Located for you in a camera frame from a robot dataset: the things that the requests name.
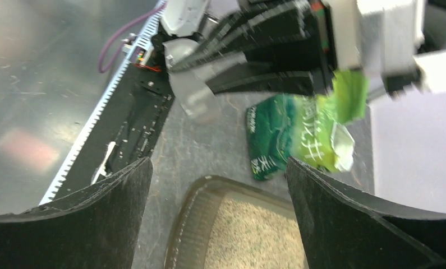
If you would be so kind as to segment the brown translucent litter box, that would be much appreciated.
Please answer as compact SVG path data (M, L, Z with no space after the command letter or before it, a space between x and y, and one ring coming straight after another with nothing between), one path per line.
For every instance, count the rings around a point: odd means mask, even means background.
M188 190L165 268L308 268L290 201L207 175Z

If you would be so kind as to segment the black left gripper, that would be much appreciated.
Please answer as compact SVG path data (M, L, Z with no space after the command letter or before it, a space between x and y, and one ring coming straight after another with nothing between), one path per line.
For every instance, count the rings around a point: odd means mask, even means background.
M220 20L196 49L171 67L188 78L206 64L243 54L245 61L203 80L213 94L274 92L314 96L332 86L334 54L319 21L329 8L312 1L262 1Z

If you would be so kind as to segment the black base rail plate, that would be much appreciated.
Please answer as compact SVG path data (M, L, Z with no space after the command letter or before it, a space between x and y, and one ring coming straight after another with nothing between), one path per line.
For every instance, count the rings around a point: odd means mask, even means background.
M57 177L55 198L150 157L173 101L166 73L129 67L79 153L71 154Z

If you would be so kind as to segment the clear plastic scoop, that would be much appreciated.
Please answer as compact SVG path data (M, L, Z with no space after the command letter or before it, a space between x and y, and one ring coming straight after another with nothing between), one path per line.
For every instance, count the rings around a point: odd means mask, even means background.
M169 69L195 51L198 43L187 38L167 41L164 44L165 64ZM190 120L198 124L209 124L221 114L215 94L206 82L223 71L245 63L243 53L216 60L188 71L174 73L168 71L169 83L184 112Z

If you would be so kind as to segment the green cat litter bag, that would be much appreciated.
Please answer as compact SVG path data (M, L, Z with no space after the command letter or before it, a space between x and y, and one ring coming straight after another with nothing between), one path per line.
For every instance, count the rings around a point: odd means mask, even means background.
M361 71L337 71L328 95L279 94L246 110L252 176L270 180L290 157L328 172L349 171L355 141L347 125L365 116L369 79Z

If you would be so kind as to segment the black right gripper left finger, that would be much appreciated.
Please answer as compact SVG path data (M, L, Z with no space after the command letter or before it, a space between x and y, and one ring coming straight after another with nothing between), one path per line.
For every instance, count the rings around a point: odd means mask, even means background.
M0 268L131 268L152 173L142 158L72 194L0 215Z

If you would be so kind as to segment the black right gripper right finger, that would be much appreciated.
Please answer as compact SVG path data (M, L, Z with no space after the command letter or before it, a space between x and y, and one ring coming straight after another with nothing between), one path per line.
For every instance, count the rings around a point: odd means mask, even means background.
M286 180L310 268L446 268L446 214L400 205L295 158Z

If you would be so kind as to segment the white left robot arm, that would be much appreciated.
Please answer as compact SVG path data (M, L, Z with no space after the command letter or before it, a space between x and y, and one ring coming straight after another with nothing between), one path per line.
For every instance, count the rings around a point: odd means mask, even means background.
M319 1L246 1L188 53L208 1L168 1L161 18L170 86L178 98L239 92L313 96L332 86L334 56L323 40L330 8Z

